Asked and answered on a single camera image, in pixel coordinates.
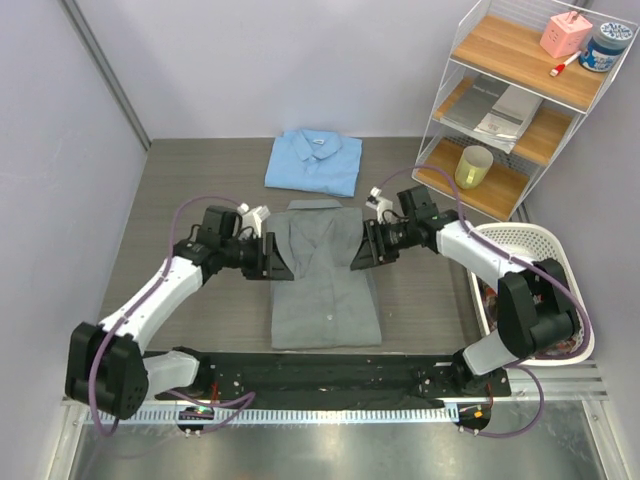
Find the grey long sleeve shirt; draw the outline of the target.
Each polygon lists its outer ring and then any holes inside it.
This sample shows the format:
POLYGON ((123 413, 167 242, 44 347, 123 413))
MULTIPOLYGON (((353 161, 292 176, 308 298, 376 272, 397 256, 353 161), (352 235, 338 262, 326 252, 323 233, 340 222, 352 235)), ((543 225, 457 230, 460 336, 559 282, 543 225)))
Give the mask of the grey long sleeve shirt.
POLYGON ((271 283, 276 350, 374 347, 382 343, 375 281, 351 270, 363 240, 363 213, 336 200, 294 200, 268 230, 292 281, 271 283))

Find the light blue shirt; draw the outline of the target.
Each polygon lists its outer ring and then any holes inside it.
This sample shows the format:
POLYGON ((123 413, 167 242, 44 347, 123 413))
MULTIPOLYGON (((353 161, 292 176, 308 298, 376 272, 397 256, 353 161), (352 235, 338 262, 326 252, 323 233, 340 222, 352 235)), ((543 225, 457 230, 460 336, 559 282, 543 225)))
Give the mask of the light blue shirt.
POLYGON ((351 198, 362 152, 358 138, 332 131, 285 131, 274 139, 264 186, 351 198))

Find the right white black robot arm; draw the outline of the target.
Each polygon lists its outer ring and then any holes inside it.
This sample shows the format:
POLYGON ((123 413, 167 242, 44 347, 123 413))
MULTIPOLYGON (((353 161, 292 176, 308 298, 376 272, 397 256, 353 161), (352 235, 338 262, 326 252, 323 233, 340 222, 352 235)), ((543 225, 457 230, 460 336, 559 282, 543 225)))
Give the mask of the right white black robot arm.
POLYGON ((475 394, 503 367, 586 334, 586 316, 559 261, 526 261, 507 252, 464 220, 462 213, 439 211, 424 187, 404 190, 397 197, 402 214, 390 221, 392 202, 380 188, 371 189, 366 204, 376 217, 363 224, 352 269, 390 264, 401 251, 422 247, 465 267, 497 295, 496 329, 452 357, 451 380, 457 391, 475 394))

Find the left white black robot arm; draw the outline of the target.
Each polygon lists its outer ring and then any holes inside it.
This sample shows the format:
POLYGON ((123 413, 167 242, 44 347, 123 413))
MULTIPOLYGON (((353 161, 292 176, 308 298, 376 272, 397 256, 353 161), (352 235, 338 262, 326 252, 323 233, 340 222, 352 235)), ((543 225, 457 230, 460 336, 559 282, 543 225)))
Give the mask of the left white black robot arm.
POLYGON ((269 215, 265 206, 208 207, 188 238, 170 243, 159 270, 129 301, 73 330, 66 395, 88 405, 94 417, 118 420, 170 390, 205 397, 213 385, 205 355, 183 347, 151 357, 145 352, 174 311, 223 269, 237 269, 247 280, 292 279, 274 233, 264 229, 269 215))

